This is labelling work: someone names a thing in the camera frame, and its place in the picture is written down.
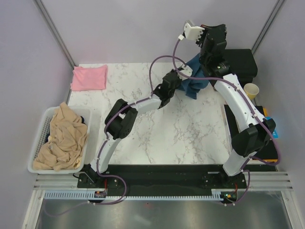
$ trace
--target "gray floor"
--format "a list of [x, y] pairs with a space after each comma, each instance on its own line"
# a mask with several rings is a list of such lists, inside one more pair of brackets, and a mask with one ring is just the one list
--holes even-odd
[[[47, 200], [57, 214], [81, 201]], [[41, 213], [41, 229], [290, 229], [280, 193], [249, 192], [235, 207], [207, 201], [124, 201], [84, 205], [56, 218]]]

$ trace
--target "beige cloth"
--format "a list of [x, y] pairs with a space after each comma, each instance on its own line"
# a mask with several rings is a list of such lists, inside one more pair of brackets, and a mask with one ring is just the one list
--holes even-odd
[[87, 126], [81, 123], [66, 103], [62, 103], [50, 122], [50, 137], [33, 162], [33, 169], [76, 169], [88, 139]]

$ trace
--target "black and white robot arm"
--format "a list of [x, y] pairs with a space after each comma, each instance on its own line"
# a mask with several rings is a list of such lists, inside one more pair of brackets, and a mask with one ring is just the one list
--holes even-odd
[[[222, 24], [215, 27], [202, 25], [199, 27], [194, 26], [191, 21], [187, 21], [183, 28], [183, 35], [180, 35], [179, 39], [182, 40], [183, 38], [196, 41], [196, 44], [201, 47], [200, 63], [205, 76], [225, 79], [233, 83], [245, 95], [238, 81], [237, 71], [232, 70], [228, 60], [224, 58], [226, 47], [225, 25]], [[188, 66], [179, 68], [179, 71], [187, 76], [192, 74], [192, 70]], [[173, 97], [175, 89], [180, 86], [181, 81], [182, 79], [180, 79], [177, 71], [170, 71], [163, 78], [162, 84], [156, 87], [151, 97], [143, 102], [129, 106], [122, 113], [122, 115], [125, 115], [124, 117], [117, 116], [109, 124], [106, 131], [110, 134], [110, 138], [105, 142], [102, 151], [98, 152], [96, 158], [91, 162], [91, 168], [95, 172], [97, 172], [97, 168], [99, 173], [107, 170], [110, 158], [117, 145], [131, 132], [136, 116], [167, 105], [170, 98]], [[232, 177], [241, 172], [244, 164], [269, 142], [270, 137], [254, 118], [244, 98], [233, 87], [222, 81], [212, 80], [210, 82], [226, 100], [235, 115], [240, 129], [240, 133], [232, 139], [233, 151], [223, 165], [225, 176]], [[247, 100], [251, 104], [252, 109], [255, 110], [257, 118], [272, 133], [275, 129], [274, 121], [272, 119], [266, 120], [248, 98]], [[105, 124], [127, 105], [128, 103], [124, 100], [118, 100], [107, 116]]]

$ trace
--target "blue cloth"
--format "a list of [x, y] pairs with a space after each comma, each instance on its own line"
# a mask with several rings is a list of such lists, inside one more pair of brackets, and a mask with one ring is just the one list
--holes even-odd
[[[188, 65], [192, 69], [193, 71], [191, 75], [192, 77], [203, 78], [204, 75], [200, 67], [199, 57], [200, 57], [200, 53], [197, 54], [194, 58], [192, 58], [189, 62], [187, 62], [186, 65]], [[185, 91], [186, 96], [192, 99], [197, 99], [197, 93], [200, 91], [200, 89], [207, 87], [208, 84], [209, 84], [208, 80], [186, 79], [182, 81], [178, 89]]]

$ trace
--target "white wall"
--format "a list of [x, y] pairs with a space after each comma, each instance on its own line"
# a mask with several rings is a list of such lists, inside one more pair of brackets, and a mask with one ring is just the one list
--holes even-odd
[[64, 101], [71, 67], [32, 0], [0, 1], [0, 228], [21, 228], [35, 175], [26, 167], [40, 118]]
[[304, 0], [288, 0], [255, 59], [258, 100], [276, 122], [283, 154], [280, 168], [291, 175], [305, 218], [305, 24]]
[[[42, 0], [73, 60], [151, 62], [172, 54], [185, 20], [227, 25], [229, 48], [252, 48], [276, 0]], [[183, 41], [177, 56], [199, 52]]]

